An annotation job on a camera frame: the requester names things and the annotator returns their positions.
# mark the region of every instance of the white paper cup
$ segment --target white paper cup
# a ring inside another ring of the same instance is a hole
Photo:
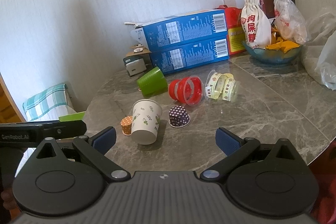
[[[133,105],[131,138],[138,144],[152,144],[156,141],[162,107],[156,101],[143,99]]]

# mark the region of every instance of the silver screw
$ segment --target silver screw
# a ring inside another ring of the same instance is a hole
[[[219,177],[219,172],[216,170],[206,170],[203,172],[203,176],[207,179],[214,179]]]
[[[111,173],[112,178],[123,179],[127,177],[127,172],[125,170],[115,170]]]

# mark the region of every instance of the blue gripper pad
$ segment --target blue gripper pad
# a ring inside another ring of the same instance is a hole
[[[89,138],[88,143],[98,152],[105,155],[117,141],[117,133],[115,128],[107,127],[98,134]]]
[[[225,153],[230,156],[241,148],[245,141],[225,128],[218,128],[216,131],[216,144]]]

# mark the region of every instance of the red cloth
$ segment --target red cloth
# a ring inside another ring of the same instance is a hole
[[[311,212],[320,224],[336,223],[336,141],[310,165],[320,192]]]

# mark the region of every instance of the plastic bag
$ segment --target plastic bag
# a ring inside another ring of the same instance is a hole
[[[251,48],[265,48],[271,44],[271,24],[259,4],[259,0],[245,0],[241,11],[246,44]]]
[[[291,0],[274,0],[275,26],[285,40],[305,44],[308,40],[306,21]]]
[[[336,90],[336,11],[323,8],[307,30],[311,40],[303,46],[302,64],[318,83]]]

